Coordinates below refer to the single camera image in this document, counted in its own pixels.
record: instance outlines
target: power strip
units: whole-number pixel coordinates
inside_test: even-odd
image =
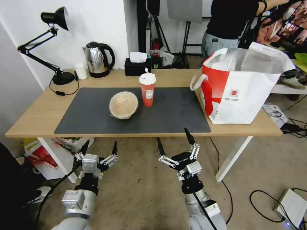
[[[296,228],[299,229],[301,221],[307,211],[307,201],[291,189],[288,189],[285,190],[279,202],[284,206],[285,211],[292,223]],[[290,226],[292,229],[295,229],[286,217],[286,214],[284,213],[280,204],[277,204],[274,210],[280,217],[284,217],[286,219],[285,222],[288,226]]]

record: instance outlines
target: wooden table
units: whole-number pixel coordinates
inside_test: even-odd
[[[155,87],[189,87],[193,74],[193,69],[172,69],[172,70],[154,70],[157,82]],[[138,77],[126,77],[124,70],[112,70],[104,78],[89,77],[86,80],[80,80],[82,87],[139,87]],[[70,93],[75,91],[77,82],[68,85],[52,85],[53,90]],[[47,88],[36,101],[26,110],[19,120],[7,131],[6,137],[37,137],[46,150],[50,153],[64,173],[71,171],[72,165],[65,154],[59,151],[59,148],[52,141],[52,137],[162,137],[162,136],[185,136],[182,133],[157,133],[157,134],[55,134],[59,122],[64,116],[70,103],[76,94],[58,96]],[[207,115],[206,119],[210,126],[210,133],[192,133],[194,136],[240,136],[235,148],[218,171],[216,178],[221,181],[242,151],[248,145],[253,136],[280,136],[281,130],[274,124],[271,118],[260,110],[254,121],[250,125],[216,125],[213,124]],[[76,182],[76,175],[73,173],[69,179]]]

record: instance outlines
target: table leg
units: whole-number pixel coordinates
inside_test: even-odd
[[[54,161],[58,164],[58,166],[62,169],[65,175],[70,173],[70,171],[73,168],[74,164],[74,156],[71,154],[68,154],[65,149],[62,147],[59,148],[51,138],[42,138],[38,137],[37,138],[42,146],[47,150],[47,152],[52,156]],[[77,175],[73,172],[68,179],[72,183],[76,183],[77,181]]]
[[[239,158],[245,147],[248,145],[253,136],[241,137],[235,144],[235,148],[231,150],[223,165],[215,175],[217,181],[222,181],[226,173],[229,171],[234,162]]]

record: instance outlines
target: electric kettle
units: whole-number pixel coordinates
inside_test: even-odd
[[[109,64],[105,50],[110,52],[112,62]],[[87,66],[90,76],[95,78],[105,77],[110,73],[110,69],[114,66],[115,56],[110,46],[103,43],[90,42],[83,47]]]

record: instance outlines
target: kettle handle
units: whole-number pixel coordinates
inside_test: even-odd
[[[110,55],[112,57],[112,62],[111,64],[109,64],[107,57],[106,57],[106,62],[108,63],[109,69],[113,68],[115,64],[115,55],[114,55],[112,48],[108,46],[107,44],[99,43],[99,49],[101,50],[102,53],[105,53],[103,52],[103,50],[108,50],[110,52]]]

